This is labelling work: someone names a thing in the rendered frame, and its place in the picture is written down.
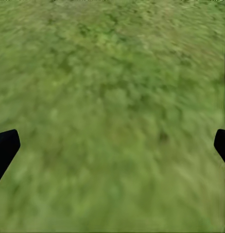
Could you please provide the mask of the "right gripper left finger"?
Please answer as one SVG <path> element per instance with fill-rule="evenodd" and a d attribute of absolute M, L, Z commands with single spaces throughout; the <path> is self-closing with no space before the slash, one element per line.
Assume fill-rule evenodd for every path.
<path fill-rule="evenodd" d="M 0 133 L 0 180 L 20 148 L 16 129 Z"/>

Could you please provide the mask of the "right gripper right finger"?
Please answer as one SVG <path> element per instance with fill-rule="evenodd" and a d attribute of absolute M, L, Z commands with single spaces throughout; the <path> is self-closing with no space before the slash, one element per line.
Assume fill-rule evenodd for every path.
<path fill-rule="evenodd" d="M 225 161 L 225 130 L 218 129 L 214 139 L 214 147 Z"/>

